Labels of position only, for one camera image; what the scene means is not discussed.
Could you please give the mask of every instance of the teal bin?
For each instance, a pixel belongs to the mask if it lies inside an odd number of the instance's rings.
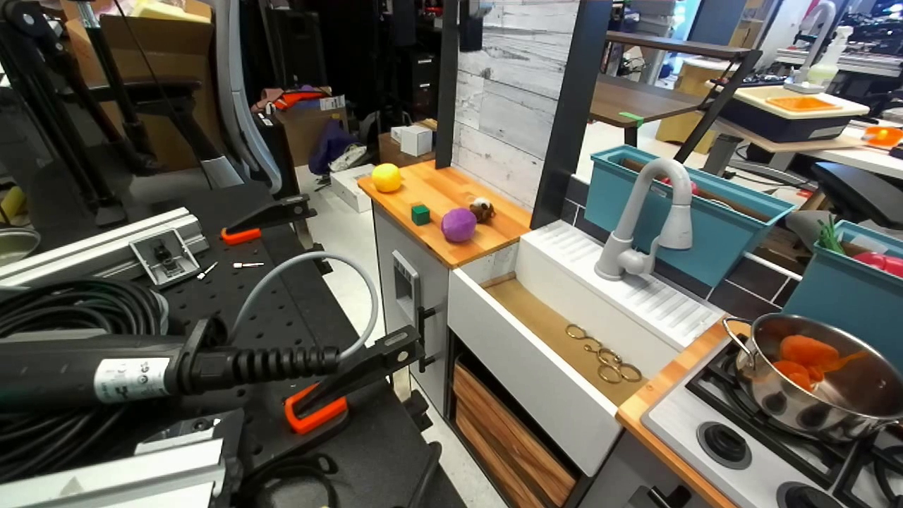
[[[903,256],[903,243],[855,224],[838,224],[840,243]],[[848,329],[903,372],[903,280],[838,252],[816,249],[797,288],[785,305]]]
[[[654,154],[634,147],[615,147],[591,154],[591,183],[586,195],[586,219],[613,232],[620,219],[623,202],[639,167]],[[778,224],[793,205],[761,191],[741,188],[720,174],[687,171],[696,188],[707,197],[693,197],[693,246],[686,252],[656,249],[656,259],[717,284],[727,276],[734,262],[757,249],[761,233]],[[634,249],[649,252],[652,236],[661,232],[672,188],[654,183],[634,232]]]

